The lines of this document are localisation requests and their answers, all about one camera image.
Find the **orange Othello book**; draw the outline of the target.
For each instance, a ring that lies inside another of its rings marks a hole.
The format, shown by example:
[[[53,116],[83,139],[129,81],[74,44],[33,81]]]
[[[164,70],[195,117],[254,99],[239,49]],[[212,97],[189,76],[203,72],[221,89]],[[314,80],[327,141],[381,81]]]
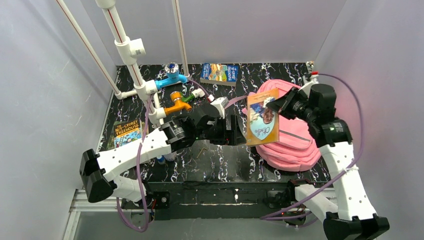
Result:
[[[279,141],[279,115],[267,104],[279,97],[279,90],[255,93],[247,97],[246,144],[258,146]]]

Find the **pink student backpack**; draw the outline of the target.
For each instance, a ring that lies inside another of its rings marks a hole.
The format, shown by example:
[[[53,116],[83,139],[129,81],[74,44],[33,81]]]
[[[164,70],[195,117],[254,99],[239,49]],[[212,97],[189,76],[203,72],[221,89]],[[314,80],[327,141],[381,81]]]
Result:
[[[278,89],[279,97],[286,94],[295,84],[281,79],[271,79],[263,83],[257,92],[248,96]],[[242,110],[247,121],[247,105]],[[279,141],[262,145],[249,146],[271,167],[287,172],[303,172],[310,170],[319,160],[321,154],[315,140],[308,132],[307,124],[298,118],[288,120],[279,116]]]

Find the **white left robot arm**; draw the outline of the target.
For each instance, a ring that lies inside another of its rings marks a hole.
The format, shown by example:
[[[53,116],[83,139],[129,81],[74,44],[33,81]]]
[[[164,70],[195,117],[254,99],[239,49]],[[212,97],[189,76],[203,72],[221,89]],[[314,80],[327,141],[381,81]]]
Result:
[[[227,128],[226,118],[212,106],[173,117],[145,137],[124,146],[101,152],[84,151],[79,175],[88,202],[97,203],[109,197],[141,201],[148,195],[146,187],[140,187],[138,180],[124,177],[122,173],[201,140],[220,146],[246,143],[237,116],[230,115],[230,128]]]

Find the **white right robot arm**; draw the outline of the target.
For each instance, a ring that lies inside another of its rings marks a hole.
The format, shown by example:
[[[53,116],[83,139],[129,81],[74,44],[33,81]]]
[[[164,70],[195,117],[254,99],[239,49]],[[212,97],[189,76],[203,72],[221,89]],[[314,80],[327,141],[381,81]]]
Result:
[[[386,217],[379,216],[363,186],[358,158],[354,155],[353,139],[347,123],[336,116],[337,95],[327,84],[293,87],[282,97],[266,106],[288,119],[307,123],[308,131],[324,159],[328,182],[334,189],[336,202],[323,195],[308,180],[288,182],[286,192],[293,207],[304,205],[322,223],[329,240],[374,240],[389,230]]]

